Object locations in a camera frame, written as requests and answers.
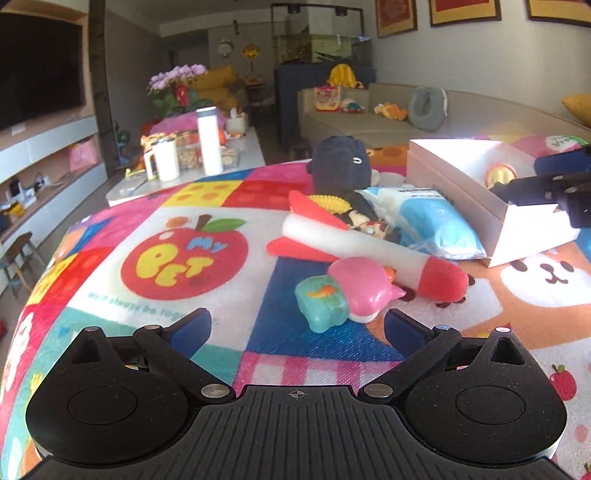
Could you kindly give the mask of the round pink pudding badge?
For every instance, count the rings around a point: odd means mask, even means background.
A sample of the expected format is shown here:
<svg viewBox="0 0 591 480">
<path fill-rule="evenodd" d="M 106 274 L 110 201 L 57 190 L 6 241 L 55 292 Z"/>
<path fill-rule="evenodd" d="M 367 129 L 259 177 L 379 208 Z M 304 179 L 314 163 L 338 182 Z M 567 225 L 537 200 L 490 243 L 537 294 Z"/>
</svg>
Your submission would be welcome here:
<svg viewBox="0 0 591 480">
<path fill-rule="evenodd" d="M 491 190 L 497 184 L 506 185 L 517 178 L 518 174 L 513 166 L 507 163 L 497 163 L 487 170 L 485 186 Z"/>
</svg>

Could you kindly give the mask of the yellow corn toy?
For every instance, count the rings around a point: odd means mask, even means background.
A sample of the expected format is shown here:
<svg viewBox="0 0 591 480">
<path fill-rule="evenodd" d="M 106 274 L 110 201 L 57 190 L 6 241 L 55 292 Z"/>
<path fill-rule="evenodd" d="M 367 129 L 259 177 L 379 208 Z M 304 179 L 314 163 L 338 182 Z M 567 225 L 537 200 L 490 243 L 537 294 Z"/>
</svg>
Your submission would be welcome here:
<svg viewBox="0 0 591 480">
<path fill-rule="evenodd" d="M 322 207 L 332 215 L 342 215 L 353 209 L 352 205 L 346 199 L 334 195 L 308 195 L 308 200 L 314 202 L 318 207 Z"/>
</svg>

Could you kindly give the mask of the mickey mouse figurine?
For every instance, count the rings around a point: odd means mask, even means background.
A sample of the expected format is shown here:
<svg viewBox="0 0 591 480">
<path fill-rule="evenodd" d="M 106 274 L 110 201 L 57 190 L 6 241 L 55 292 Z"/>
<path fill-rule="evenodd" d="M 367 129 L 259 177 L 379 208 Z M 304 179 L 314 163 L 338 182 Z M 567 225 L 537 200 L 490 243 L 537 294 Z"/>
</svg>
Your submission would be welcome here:
<svg viewBox="0 0 591 480">
<path fill-rule="evenodd" d="M 339 218 L 351 229 L 394 244 L 401 242 L 400 228 L 379 218 L 372 205 L 361 194 L 348 193 L 345 199 L 351 207 L 339 214 Z"/>
</svg>

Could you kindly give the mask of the blue white tissue pack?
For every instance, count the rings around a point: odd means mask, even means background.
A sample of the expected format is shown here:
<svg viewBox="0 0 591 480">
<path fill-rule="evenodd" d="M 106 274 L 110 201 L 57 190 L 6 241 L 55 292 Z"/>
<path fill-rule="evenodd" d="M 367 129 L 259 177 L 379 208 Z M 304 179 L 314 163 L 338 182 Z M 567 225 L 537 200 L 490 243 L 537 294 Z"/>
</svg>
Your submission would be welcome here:
<svg viewBox="0 0 591 480">
<path fill-rule="evenodd" d="M 475 230 L 437 190 L 370 187 L 360 194 L 380 219 L 400 230 L 407 248 L 454 261 L 487 257 Z"/>
</svg>

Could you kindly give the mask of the white red foam rocket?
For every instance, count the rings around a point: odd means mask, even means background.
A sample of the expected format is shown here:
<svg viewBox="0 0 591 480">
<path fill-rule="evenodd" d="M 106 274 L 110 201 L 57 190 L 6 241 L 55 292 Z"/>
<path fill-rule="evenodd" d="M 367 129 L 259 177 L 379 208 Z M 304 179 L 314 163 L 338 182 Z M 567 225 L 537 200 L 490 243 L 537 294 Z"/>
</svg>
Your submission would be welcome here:
<svg viewBox="0 0 591 480">
<path fill-rule="evenodd" d="M 318 262 L 368 258 L 394 268 L 397 284 L 436 302 L 466 295 L 469 277 L 460 266 L 353 230 L 301 192 L 290 191 L 288 203 L 281 236 L 266 244 L 270 255 Z"/>
</svg>

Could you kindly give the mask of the grey neck pillow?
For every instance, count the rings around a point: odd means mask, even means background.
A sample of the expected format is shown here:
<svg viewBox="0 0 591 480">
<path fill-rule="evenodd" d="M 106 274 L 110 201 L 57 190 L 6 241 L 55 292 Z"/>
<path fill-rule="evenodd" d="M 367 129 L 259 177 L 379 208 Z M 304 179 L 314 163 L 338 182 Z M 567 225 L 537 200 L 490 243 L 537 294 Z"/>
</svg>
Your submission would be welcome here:
<svg viewBox="0 0 591 480">
<path fill-rule="evenodd" d="M 448 95 L 443 88 L 419 86 L 409 105 L 410 123 L 423 131 L 439 129 L 448 117 Z"/>
</svg>

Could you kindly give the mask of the yellow jacket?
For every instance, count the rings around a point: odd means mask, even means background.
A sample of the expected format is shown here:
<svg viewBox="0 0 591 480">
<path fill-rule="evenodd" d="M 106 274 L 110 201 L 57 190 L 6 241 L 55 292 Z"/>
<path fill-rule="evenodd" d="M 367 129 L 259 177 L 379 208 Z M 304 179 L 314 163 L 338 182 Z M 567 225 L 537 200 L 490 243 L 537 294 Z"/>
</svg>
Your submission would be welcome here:
<svg viewBox="0 0 591 480">
<path fill-rule="evenodd" d="M 356 74 L 349 64 L 341 63 L 335 65 L 329 72 L 327 84 L 334 88 L 342 89 L 363 89 L 363 83 L 356 79 Z"/>
</svg>

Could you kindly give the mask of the white coffee table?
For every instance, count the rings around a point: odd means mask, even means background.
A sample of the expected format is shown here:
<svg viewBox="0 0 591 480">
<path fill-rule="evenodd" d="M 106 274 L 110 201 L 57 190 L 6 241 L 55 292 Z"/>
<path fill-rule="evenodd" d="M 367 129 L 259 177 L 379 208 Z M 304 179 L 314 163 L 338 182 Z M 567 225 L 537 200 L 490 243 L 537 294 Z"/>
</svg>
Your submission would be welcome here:
<svg viewBox="0 0 591 480">
<path fill-rule="evenodd" d="M 255 128 L 249 127 L 242 138 L 230 139 L 229 146 L 236 151 L 236 160 L 231 167 L 223 167 L 223 174 L 266 165 Z M 106 194 L 106 201 L 110 207 L 114 207 L 201 178 L 206 178 L 202 167 L 181 170 L 179 176 L 169 182 L 162 182 L 159 179 L 148 180 L 147 175 L 142 173 L 119 181 Z"/>
</svg>

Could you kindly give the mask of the orange plush toy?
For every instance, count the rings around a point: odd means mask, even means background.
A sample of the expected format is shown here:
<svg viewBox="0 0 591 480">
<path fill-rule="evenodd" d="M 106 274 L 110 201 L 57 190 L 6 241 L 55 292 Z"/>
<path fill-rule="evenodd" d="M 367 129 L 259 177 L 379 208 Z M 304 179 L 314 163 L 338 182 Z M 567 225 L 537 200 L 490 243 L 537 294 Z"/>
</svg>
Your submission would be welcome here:
<svg viewBox="0 0 591 480">
<path fill-rule="evenodd" d="M 396 121 L 405 121 L 408 117 L 408 110 L 401 108 L 396 103 L 380 103 L 374 107 L 374 112 L 384 118 Z"/>
</svg>

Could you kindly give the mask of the glass fish tank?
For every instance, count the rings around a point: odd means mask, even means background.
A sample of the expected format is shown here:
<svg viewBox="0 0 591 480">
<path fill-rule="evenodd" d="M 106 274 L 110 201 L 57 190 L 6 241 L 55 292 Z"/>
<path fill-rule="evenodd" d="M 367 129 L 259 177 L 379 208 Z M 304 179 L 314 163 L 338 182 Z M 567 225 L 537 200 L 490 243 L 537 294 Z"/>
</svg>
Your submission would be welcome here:
<svg viewBox="0 0 591 480">
<path fill-rule="evenodd" d="M 276 66 L 353 61 L 370 44 L 362 7 L 339 1 L 270 4 Z"/>
</svg>

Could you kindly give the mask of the pink flower bouquet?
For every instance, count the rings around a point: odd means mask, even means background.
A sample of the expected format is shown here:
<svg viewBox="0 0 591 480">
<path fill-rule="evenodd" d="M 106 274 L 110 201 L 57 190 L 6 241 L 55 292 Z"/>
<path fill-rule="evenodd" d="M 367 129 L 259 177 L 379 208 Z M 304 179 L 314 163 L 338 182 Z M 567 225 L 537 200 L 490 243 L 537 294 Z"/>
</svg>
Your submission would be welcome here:
<svg viewBox="0 0 591 480">
<path fill-rule="evenodd" d="M 211 99 L 202 97 L 195 87 L 207 73 L 204 65 L 175 66 L 152 76 L 146 87 L 159 117 L 168 118 L 199 108 L 212 106 Z"/>
</svg>

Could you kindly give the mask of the pink pig toy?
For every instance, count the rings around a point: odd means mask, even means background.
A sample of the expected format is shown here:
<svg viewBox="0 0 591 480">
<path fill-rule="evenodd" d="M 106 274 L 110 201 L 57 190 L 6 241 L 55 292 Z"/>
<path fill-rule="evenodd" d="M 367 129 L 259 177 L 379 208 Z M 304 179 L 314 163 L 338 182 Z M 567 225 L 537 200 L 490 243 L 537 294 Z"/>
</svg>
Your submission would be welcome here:
<svg viewBox="0 0 591 480">
<path fill-rule="evenodd" d="M 365 257 L 349 257 L 332 263 L 328 275 L 335 280 L 346 298 L 349 320 L 367 324 L 401 299 L 406 291 L 394 285 L 396 270 Z"/>
</svg>

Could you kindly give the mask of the teal carrot toy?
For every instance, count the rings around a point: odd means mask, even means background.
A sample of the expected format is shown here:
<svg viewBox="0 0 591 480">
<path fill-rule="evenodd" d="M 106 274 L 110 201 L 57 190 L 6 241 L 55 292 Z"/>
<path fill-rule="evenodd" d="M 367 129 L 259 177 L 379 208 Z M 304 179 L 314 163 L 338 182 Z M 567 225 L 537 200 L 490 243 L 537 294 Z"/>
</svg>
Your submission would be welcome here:
<svg viewBox="0 0 591 480">
<path fill-rule="evenodd" d="M 298 309 L 315 333 L 325 333 L 349 319 L 349 304 L 345 294 L 330 275 L 304 279 L 295 287 L 294 295 Z"/>
</svg>

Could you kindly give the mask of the black television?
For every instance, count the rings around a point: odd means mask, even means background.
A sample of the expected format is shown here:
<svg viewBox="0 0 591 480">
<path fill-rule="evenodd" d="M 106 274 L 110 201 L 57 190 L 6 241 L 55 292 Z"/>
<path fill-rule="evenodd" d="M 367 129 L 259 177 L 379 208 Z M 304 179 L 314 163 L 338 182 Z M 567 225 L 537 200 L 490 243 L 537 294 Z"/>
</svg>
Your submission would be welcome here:
<svg viewBox="0 0 591 480">
<path fill-rule="evenodd" d="M 82 106 L 82 27 L 3 13 L 0 75 L 2 129 Z"/>
</svg>

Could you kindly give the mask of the black plush toy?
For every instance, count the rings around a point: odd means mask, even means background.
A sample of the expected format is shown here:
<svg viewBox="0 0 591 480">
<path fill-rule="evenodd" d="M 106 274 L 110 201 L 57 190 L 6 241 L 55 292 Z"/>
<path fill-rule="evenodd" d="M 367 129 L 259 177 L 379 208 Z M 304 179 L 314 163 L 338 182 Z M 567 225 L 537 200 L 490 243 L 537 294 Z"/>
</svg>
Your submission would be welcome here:
<svg viewBox="0 0 591 480">
<path fill-rule="evenodd" d="M 342 195 L 363 190 L 372 182 L 366 145 L 351 136 L 332 136 L 318 143 L 307 172 L 318 194 Z"/>
</svg>

